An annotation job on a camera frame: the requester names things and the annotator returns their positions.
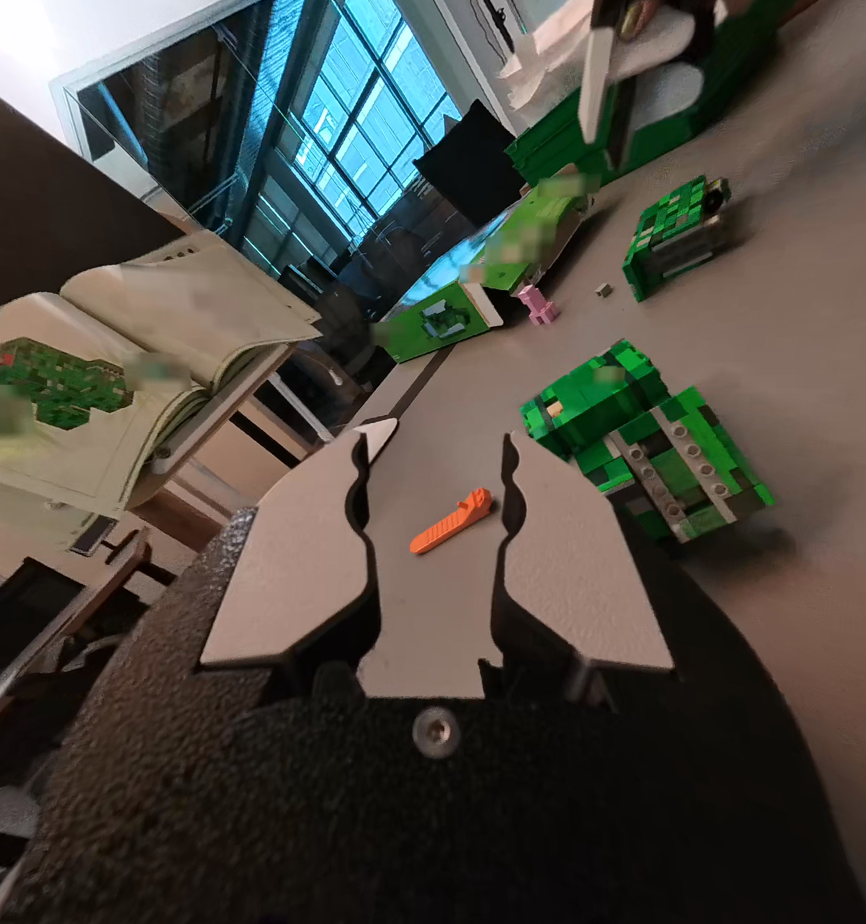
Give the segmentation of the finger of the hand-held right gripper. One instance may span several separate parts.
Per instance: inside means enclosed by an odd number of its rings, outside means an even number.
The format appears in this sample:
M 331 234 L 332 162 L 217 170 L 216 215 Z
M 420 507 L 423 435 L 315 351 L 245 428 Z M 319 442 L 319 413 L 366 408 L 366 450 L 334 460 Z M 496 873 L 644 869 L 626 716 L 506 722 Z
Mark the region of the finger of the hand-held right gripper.
M 613 28 L 591 29 L 587 34 L 579 96 L 579 126 L 586 145 L 596 142 L 614 45 Z
M 614 83 L 608 92 L 611 115 L 606 140 L 607 167 L 616 172 L 621 167 L 630 138 L 630 122 L 638 78 L 628 77 Z

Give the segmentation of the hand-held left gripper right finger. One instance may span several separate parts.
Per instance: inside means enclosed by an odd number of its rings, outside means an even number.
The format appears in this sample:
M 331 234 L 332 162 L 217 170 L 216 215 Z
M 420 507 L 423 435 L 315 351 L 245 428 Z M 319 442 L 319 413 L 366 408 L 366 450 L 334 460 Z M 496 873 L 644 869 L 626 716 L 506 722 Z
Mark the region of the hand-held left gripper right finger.
M 668 673 L 674 660 L 613 506 L 569 464 L 506 433 L 505 536 L 492 638 L 504 668 L 569 676 L 597 667 Z

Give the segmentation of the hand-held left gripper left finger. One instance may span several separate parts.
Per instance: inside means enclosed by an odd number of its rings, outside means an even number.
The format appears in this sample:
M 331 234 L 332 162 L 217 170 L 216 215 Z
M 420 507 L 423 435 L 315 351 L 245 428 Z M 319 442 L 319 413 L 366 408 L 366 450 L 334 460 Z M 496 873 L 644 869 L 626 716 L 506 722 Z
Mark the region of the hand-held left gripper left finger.
M 358 665 L 381 621 L 367 482 L 398 426 L 397 418 L 356 426 L 265 494 L 200 667 L 289 663 L 314 646 Z

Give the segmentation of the large green lego assembly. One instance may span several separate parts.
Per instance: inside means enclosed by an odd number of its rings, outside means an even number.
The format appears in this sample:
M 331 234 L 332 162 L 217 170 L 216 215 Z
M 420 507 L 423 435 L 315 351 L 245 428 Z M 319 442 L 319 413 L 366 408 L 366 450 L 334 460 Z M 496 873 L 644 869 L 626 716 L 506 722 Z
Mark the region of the large green lego assembly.
M 672 393 L 628 340 L 544 387 L 519 414 L 531 439 L 657 545 L 690 543 L 776 503 L 701 392 Z

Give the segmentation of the small green lego cube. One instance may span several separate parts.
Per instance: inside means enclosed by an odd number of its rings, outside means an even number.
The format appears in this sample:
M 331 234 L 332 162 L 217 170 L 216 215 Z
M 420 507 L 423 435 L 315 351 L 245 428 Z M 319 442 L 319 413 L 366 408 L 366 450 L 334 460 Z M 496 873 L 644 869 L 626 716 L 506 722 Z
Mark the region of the small green lego cube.
M 622 263 L 638 303 L 727 247 L 725 208 L 731 195 L 728 179 L 701 175 L 642 211 Z

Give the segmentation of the pink lego pig figure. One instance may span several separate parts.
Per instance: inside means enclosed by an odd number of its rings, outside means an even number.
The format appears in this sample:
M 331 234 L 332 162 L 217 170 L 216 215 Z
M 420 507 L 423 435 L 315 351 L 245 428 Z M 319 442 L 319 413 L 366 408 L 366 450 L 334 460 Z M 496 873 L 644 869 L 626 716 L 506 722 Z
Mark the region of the pink lego pig figure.
M 546 298 L 536 284 L 528 283 L 522 286 L 516 293 L 516 297 L 527 308 L 529 320 L 533 325 L 551 324 L 559 316 L 554 301 Z

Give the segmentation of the green cardboard lego box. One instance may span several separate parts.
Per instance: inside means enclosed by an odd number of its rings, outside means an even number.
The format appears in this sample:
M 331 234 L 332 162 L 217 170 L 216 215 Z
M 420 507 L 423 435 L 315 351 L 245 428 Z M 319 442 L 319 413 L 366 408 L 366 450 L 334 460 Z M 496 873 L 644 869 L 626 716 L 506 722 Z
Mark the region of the green cardboard lego box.
M 518 202 L 433 262 L 378 322 L 374 345 L 396 363 L 485 334 L 521 308 L 536 324 L 547 312 L 521 293 L 538 285 L 580 230 L 594 204 L 596 179 L 568 164 L 538 180 Z

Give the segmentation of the green ribbed plastic box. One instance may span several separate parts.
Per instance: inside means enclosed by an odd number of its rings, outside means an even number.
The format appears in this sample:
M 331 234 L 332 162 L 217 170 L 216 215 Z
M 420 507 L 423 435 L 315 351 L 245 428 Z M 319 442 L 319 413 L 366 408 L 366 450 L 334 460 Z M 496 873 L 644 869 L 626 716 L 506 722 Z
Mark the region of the green ribbed plastic box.
M 721 118 L 772 53 L 779 27 L 792 16 L 790 1 L 720 2 L 711 51 L 697 64 L 665 64 L 637 76 L 630 137 L 618 171 L 607 167 L 611 103 L 606 96 L 596 142 L 583 143 L 579 126 L 582 68 L 561 71 L 519 113 L 529 126 L 508 146 L 526 182 L 574 164 L 597 188 L 637 170 L 699 136 Z

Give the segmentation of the orange brick separator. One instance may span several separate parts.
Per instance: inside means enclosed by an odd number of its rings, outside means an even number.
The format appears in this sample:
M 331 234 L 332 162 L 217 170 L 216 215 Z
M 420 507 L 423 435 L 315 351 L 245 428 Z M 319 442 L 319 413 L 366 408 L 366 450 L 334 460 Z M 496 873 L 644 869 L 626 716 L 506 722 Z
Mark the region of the orange brick separator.
M 492 503 L 492 494 L 486 488 L 471 491 L 465 499 L 458 502 L 454 511 L 415 536 L 409 544 L 410 552 L 422 555 L 439 547 L 443 542 L 488 516 Z

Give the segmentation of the black monitor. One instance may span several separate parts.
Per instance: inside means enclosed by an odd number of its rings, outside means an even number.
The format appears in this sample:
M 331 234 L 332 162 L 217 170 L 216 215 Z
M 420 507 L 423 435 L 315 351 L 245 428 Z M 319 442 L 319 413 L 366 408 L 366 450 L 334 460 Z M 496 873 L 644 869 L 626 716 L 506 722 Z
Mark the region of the black monitor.
M 519 201 L 526 180 L 508 146 L 515 137 L 479 100 L 438 144 L 414 160 L 419 174 L 476 227 Z

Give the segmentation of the smartphone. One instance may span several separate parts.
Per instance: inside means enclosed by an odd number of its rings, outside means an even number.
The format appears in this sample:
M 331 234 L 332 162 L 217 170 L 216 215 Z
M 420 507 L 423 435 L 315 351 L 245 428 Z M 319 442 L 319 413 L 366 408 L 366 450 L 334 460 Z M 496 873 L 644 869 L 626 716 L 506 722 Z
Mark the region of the smartphone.
M 83 557 L 92 556 L 117 525 L 118 520 L 113 517 L 96 515 L 90 520 L 86 529 L 71 543 L 68 551 Z

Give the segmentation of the large glass window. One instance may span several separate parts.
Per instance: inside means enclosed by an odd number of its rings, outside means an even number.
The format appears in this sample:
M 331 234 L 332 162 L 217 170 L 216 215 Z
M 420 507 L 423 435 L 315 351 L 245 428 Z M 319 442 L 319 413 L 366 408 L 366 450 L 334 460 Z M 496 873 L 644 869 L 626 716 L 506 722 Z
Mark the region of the large glass window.
M 396 2 L 213 2 L 55 95 L 93 166 L 273 277 L 407 228 L 460 116 Z

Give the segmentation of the open instruction booklet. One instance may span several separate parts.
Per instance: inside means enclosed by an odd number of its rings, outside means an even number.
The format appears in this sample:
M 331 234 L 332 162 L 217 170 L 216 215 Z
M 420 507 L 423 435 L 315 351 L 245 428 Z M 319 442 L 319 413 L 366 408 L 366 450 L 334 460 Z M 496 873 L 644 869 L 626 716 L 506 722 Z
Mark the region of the open instruction booklet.
M 116 516 L 167 435 L 320 317 L 206 230 L 0 306 L 0 485 Z

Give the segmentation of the brown board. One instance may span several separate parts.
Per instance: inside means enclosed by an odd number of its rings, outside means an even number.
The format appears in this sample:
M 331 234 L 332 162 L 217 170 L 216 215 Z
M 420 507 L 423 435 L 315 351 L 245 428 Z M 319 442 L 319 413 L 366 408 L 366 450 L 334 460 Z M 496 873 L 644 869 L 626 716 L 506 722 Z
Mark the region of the brown board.
M 184 233 L 0 99 L 0 307 Z

